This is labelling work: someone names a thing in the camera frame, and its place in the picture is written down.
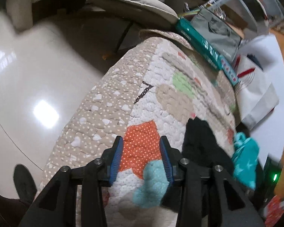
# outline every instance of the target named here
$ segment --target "teal cloth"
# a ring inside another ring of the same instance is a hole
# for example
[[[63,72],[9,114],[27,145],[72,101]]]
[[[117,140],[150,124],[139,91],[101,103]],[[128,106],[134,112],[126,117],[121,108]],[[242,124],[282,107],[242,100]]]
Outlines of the teal cloth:
[[[235,147],[235,153],[231,158],[235,167],[233,176],[245,186],[255,189],[259,146],[253,138],[246,138],[243,132],[237,133],[233,142]]]
[[[142,208],[159,206],[169,182],[162,160],[153,160],[143,170],[144,184],[133,193],[133,203]]]

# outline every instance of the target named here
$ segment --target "white heart pattern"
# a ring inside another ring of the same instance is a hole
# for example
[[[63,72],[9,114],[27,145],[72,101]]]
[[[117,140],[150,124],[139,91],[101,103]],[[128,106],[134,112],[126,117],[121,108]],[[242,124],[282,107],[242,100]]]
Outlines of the white heart pattern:
[[[79,136],[75,136],[75,139],[73,140],[71,145],[73,147],[80,147],[80,142],[81,142],[80,137]]]
[[[93,140],[94,141],[98,141],[101,139],[101,136],[99,136],[98,134],[94,135]]]
[[[70,161],[77,161],[77,157],[74,155],[70,155]]]
[[[102,119],[102,121],[103,121],[103,123],[105,123],[106,125],[108,125],[110,120],[108,120],[108,119]]]
[[[101,94],[97,94],[93,100],[101,100],[102,99],[102,95]]]
[[[79,119],[79,122],[81,125],[85,124],[86,123],[86,118],[82,117]]]
[[[123,111],[130,111],[130,108],[128,107],[128,105],[123,105],[121,108]]]
[[[95,105],[92,105],[92,106],[91,106],[91,109],[92,109],[92,111],[97,111],[97,110],[99,110],[99,107],[98,107],[98,106],[95,106]]]

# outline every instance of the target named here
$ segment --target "polka dot fabric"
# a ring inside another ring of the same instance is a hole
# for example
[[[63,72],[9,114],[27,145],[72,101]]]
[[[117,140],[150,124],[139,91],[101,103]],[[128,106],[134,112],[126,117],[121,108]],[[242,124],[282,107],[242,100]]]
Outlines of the polka dot fabric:
[[[153,120],[141,125],[129,126],[124,136],[123,154],[119,171],[132,168],[143,179],[143,170],[152,160],[161,159],[160,135]]]
[[[120,135],[124,138],[120,172],[114,184],[102,192],[108,227],[174,227],[176,213],[160,207],[140,209],[133,202],[133,193],[144,185],[146,164],[161,159],[160,136],[166,135],[170,145],[181,151],[185,124],[189,117],[198,116],[208,121],[218,144],[231,155],[233,145],[228,142],[227,130],[234,130],[233,116],[225,114],[220,95],[182,50],[169,40],[149,38],[91,85],[53,148],[38,192],[61,166],[85,166],[101,157]],[[177,72],[185,74],[193,99],[173,84]],[[81,226],[80,206],[78,186],[77,227]]]

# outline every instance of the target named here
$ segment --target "black cloth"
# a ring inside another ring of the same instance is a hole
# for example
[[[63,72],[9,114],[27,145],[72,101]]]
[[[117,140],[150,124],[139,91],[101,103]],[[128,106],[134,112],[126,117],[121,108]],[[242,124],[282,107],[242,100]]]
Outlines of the black cloth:
[[[30,204],[0,195],[0,227],[17,227]]]
[[[203,167],[212,168],[215,165],[221,165],[231,176],[233,174],[234,167],[231,158],[217,144],[208,123],[197,117],[194,120],[189,119],[186,124],[182,156]],[[180,187],[168,187],[161,205],[178,212],[180,193]]]

